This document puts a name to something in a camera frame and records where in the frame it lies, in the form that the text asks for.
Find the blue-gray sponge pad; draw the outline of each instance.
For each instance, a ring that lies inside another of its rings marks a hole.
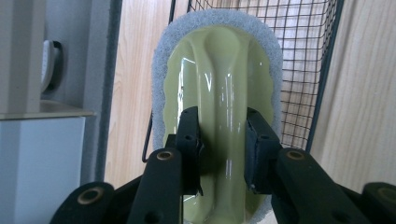
[[[163,147],[165,127],[163,108],[165,95],[163,82],[167,73],[167,62],[177,43],[189,32],[208,25],[229,25],[253,35],[265,50],[270,61],[270,75],[274,82],[272,106],[274,109],[273,130],[280,135],[283,56],[274,32],[258,18],[247,13],[230,9],[208,9],[187,13],[173,21],[163,31],[155,49],[152,62],[152,115],[153,146]]]

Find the sponge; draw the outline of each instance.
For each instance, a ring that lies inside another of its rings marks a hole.
[[[280,91],[282,85],[283,56],[274,32],[254,16],[244,12],[229,9],[208,9],[190,12],[173,21],[164,31],[158,47],[155,49],[152,62],[152,115],[153,115],[153,146],[163,147],[165,126],[163,123],[163,108],[165,95],[163,82],[167,73],[167,62],[177,43],[188,33],[209,25],[229,25],[239,28],[251,35],[260,43],[270,61],[270,75],[274,81],[272,106],[274,119],[272,128],[280,135],[281,103]]]

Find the wood grain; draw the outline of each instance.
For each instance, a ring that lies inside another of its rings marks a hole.
[[[338,183],[396,185],[396,1],[345,1],[312,154]]]
[[[105,181],[115,188],[144,171],[141,154],[151,110],[151,59],[167,26],[170,4],[122,3],[105,174]]]

